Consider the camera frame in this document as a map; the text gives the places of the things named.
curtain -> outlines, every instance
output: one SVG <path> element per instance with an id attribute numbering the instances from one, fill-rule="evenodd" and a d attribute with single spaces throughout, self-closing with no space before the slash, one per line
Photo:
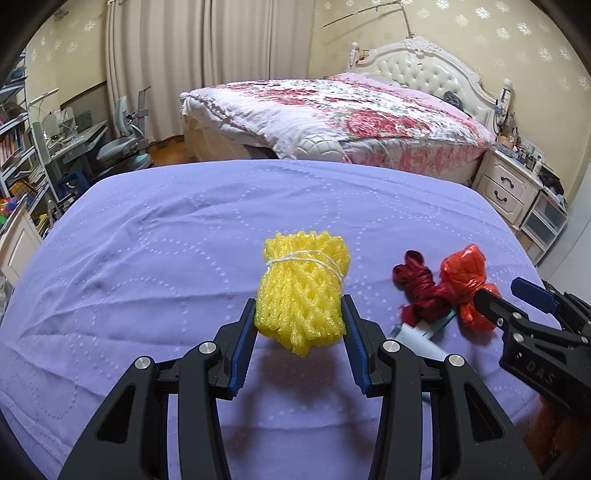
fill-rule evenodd
<path id="1" fill-rule="evenodd" d="M 148 91 L 147 136 L 183 133 L 178 96 L 242 80 L 304 78 L 314 0 L 115 0 L 106 22 L 109 103 Z"/>

blue gripper pad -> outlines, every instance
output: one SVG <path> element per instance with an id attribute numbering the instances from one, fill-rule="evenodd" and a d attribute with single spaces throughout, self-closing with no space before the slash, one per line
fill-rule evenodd
<path id="1" fill-rule="evenodd" d="M 523 278 L 516 278 L 511 283 L 511 293 L 541 312 L 556 313 L 558 310 L 554 295 L 544 287 L 539 287 Z"/>
<path id="2" fill-rule="evenodd" d="M 392 370 L 378 358 L 386 337 L 377 323 L 359 317 L 350 295 L 341 299 L 346 332 L 343 335 L 353 379 L 368 398 L 383 396 L 389 388 Z"/>
<path id="3" fill-rule="evenodd" d="M 252 303 L 246 314 L 245 323 L 243 324 L 242 332 L 238 338 L 236 349 L 232 355 L 232 369 L 230 375 L 230 382 L 228 389 L 235 397 L 238 395 L 238 390 L 244 386 L 246 380 L 246 372 L 251 361 L 252 350 L 255 346 L 257 330 L 254 326 L 254 317 L 256 312 L 256 303 Z"/>

purple bedsheet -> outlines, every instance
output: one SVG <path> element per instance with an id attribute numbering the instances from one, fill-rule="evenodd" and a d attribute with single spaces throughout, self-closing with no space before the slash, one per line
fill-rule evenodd
<path id="1" fill-rule="evenodd" d="M 238 319 L 276 232 L 328 230 L 352 257 L 344 291 L 388 333 L 404 295 L 391 280 L 404 252 L 427 265 L 474 242 L 489 281 L 515 299 L 517 276 L 540 282 L 501 217 L 463 186 L 385 168 L 303 161 L 225 161 L 152 168 L 92 187 L 43 242 L 0 327 L 0 406 L 24 449 L 55 479 L 105 395 L 140 355 L 182 356 Z M 436 337 L 463 355 L 516 424 L 537 395 L 502 371 L 498 330 Z M 234 480 L 359 480 L 369 472 L 380 399 L 353 382 L 342 342 L 306 358 L 259 336 L 246 384 L 219 415 Z M 176 424 L 174 405 L 171 417 Z M 424 442 L 431 438 L 425 422 Z M 169 428 L 171 478 L 178 478 Z M 430 468 L 424 452 L 424 475 Z"/>

bed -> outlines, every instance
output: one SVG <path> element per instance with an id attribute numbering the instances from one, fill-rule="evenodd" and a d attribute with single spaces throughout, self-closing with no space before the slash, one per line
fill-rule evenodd
<path id="1" fill-rule="evenodd" d="M 423 37 L 367 54 L 353 44 L 349 66 L 327 79 L 182 93 L 189 150 L 202 161 L 330 160 L 469 183 L 493 141 L 495 99 L 476 72 Z M 446 92 L 466 113 L 441 100 Z"/>
<path id="2" fill-rule="evenodd" d="M 152 168 L 100 181 L 57 222 L 16 287 L 0 326 L 0 408 L 54 480 L 105 395 L 131 362 L 165 361 L 212 339 L 256 295 L 264 240 L 329 231 L 352 263 L 344 292 L 390 332 L 407 302 L 392 284 L 409 249 L 437 271 L 470 242 L 489 281 L 535 321 L 551 317 L 511 295 L 527 255 L 486 200 L 464 186 L 368 166 L 236 160 Z M 460 331 L 434 338 L 463 355 L 522 432 L 537 394 L 501 370 L 502 341 Z M 171 402 L 170 418 L 176 424 Z M 306 358 L 258 337 L 246 384 L 219 415 L 234 480 L 359 480 L 371 464 L 381 402 L 355 385 L 343 342 Z M 424 438 L 431 438 L 428 404 Z M 171 479 L 178 479 L 169 428 Z M 424 478 L 430 448 L 424 452 Z"/>

clothes hanging pole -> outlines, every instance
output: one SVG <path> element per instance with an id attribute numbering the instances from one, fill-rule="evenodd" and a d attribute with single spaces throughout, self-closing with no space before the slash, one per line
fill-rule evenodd
<path id="1" fill-rule="evenodd" d="M 387 2 L 385 4 L 375 5 L 373 7 L 363 8 L 363 9 L 359 10 L 358 12 L 354 12 L 352 14 L 345 15 L 344 17 L 337 18 L 336 20 L 333 20 L 332 22 L 327 23 L 326 25 L 323 25 L 322 27 L 320 27 L 320 29 L 322 30 L 323 28 L 328 27 L 329 25 L 332 25 L 334 23 L 340 22 L 341 20 L 344 20 L 345 18 L 354 17 L 355 15 L 359 15 L 364 12 L 368 12 L 369 10 L 375 9 L 375 11 L 378 12 L 380 7 L 388 7 L 390 5 L 400 5 L 400 8 L 402 9 L 402 13 L 404 14 L 404 21 L 406 23 L 407 30 L 408 30 L 408 38 L 413 38 L 414 33 L 411 32 L 411 30 L 410 30 L 410 23 L 408 21 L 408 15 L 406 13 L 406 10 L 404 9 L 404 5 L 402 4 L 402 0 L 395 0 L 393 2 Z"/>

